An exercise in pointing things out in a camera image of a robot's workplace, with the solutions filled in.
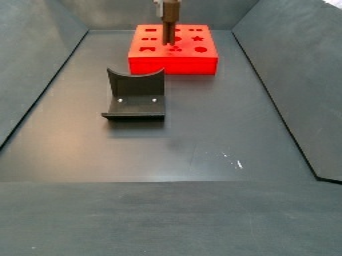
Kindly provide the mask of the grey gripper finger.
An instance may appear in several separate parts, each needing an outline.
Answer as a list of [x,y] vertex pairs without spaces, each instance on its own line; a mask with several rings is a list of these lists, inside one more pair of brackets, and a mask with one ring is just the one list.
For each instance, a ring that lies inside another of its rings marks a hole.
[[156,16],[162,16],[162,0],[152,0],[156,7]]

